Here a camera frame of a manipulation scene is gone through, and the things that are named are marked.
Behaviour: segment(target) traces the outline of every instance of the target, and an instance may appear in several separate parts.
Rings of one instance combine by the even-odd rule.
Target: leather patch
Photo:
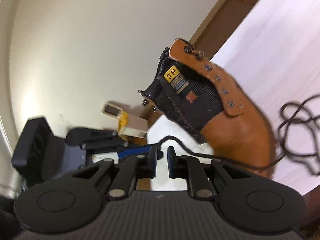
[[[163,76],[168,81],[168,83],[171,83],[174,78],[179,75],[180,71],[177,69],[175,65],[173,65]]]
[[[195,101],[197,98],[198,98],[198,96],[193,91],[190,91],[186,95],[186,100],[188,100],[190,104],[192,104],[193,101]]]

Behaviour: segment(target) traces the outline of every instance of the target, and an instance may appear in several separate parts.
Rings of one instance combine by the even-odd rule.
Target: white wall
[[[45,115],[53,131],[115,128],[100,113],[116,101],[140,114],[158,58],[190,39],[217,0],[20,0],[11,39],[10,88],[18,133]]]
[[[9,49],[17,0],[0,0],[0,194],[13,197],[19,176],[11,166],[18,140],[9,90]]]

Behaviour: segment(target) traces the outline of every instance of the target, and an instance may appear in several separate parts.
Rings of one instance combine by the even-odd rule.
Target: boot tongue
[[[166,68],[163,77],[180,97],[191,104],[198,96],[192,91],[193,85],[181,73],[182,66],[180,62],[173,62]]]

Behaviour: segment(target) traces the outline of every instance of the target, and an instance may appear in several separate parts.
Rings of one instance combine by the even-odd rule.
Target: metal eyelet
[[[198,51],[196,54],[196,59],[201,60],[204,57],[204,52],[203,51]]]
[[[207,70],[207,71],[211,71],[212,70],[212,67],[210,65],[205,65],[204,66],[204,69]]]
[[[185,46],[184,51],[188,54],[192,53],[195,50],[195,47],[193,45]]]
[[[148,100],[144,99],[144,100],[142,101],[142,106],[143,106],[143,107],[147,106],[148,104],[149,104],[149,101],[148,101]]]

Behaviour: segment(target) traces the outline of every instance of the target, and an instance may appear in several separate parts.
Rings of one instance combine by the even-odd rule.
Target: small device
[[[141,117],[128,114],[121,107],[106,103],[102,113],[118,119],[118,134],[145,138],[148,131],[148,121]]]

